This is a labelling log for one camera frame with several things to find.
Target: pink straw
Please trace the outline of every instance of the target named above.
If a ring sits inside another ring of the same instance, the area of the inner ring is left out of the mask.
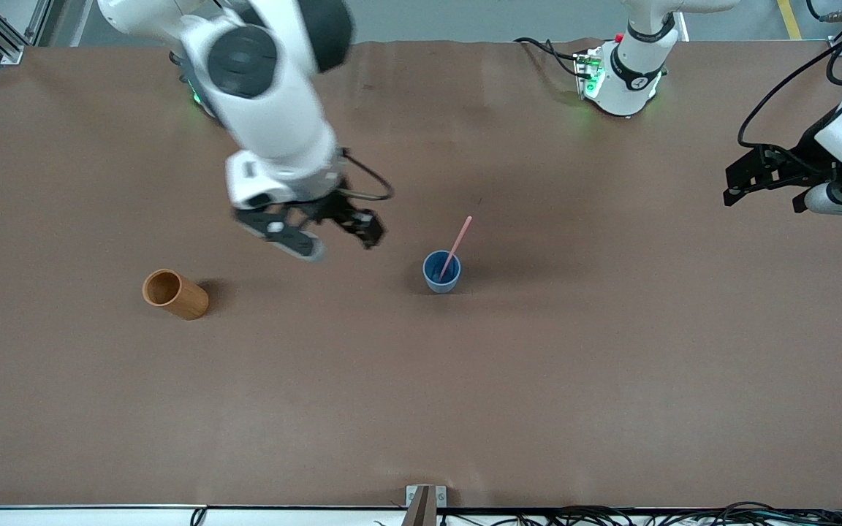
[[[454,248],[450,249],[450,254],[447,254],[447,261],[444,261],[444,269],[441,269],[441,277],[437,278],[438,281],[444,279],[444,274],[447,272],[447,265],[450,265],[450,260],[453,259],[454,252],[457,252],[457,247],[460,246],[460,242],[463,240],[463,234],[467,233],[467,227],[470,226],[470,222],[472,220],[474,220],[473,216],[467,216],[467,220],[463,223],[463,227],[460,229],[457,240],[454,242]]]

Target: yellow tape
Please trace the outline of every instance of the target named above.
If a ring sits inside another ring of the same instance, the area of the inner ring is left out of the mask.
[[[788,38],[801,40],[801,30],[798,29],[798,20],[794,19],[792,3],[789,0],[778,1],[778,10],[781,11],[781,19],[785,22],[785,29],[788,30]]]

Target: brown cylinder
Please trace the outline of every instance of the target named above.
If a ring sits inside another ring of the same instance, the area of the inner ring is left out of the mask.
[[[210,297],[207,291],[196,283],[174,272],[174,270],[155,270],[145,278],[141,286],[141,296],[153,307],[161,307],[168,313],[183,319],[198,319],[207,312]]]

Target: gray floor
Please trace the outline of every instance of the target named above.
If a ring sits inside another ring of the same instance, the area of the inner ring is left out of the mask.
[[[821,11],[842,9],[842,0],[814,0]],[[791,0],[804,39],[825,39],[842,24],[820,23]],[[507,42],[515,37],[566,41],[612,37],[625,30],[627,15],[617,0],[348,0],[357,42],[457,40]],[[208,3],[198,12],[216,12]],[[94,0],[66,0],[54,13],[44,41],[53,46],[153,46],[120,34],[103,19]],[[733,10],[687,14],[691,40],[788,39],[776,0],[741,0]]]

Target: brown table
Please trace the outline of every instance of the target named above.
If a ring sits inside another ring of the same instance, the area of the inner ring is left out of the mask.
[[[357,46],[317,83],[397,196],[377,249],[324,226],[313,265],[234,224],[236,146],[167,51],[27,50],[0,74],[0,503],[842,506],[842,217],[721,199],[742,117],[821,46],[678,45],[631,120],[517,45]],[[812,70],[749,139],[841,91]],[[147,306],[158,267],[210,313]]]

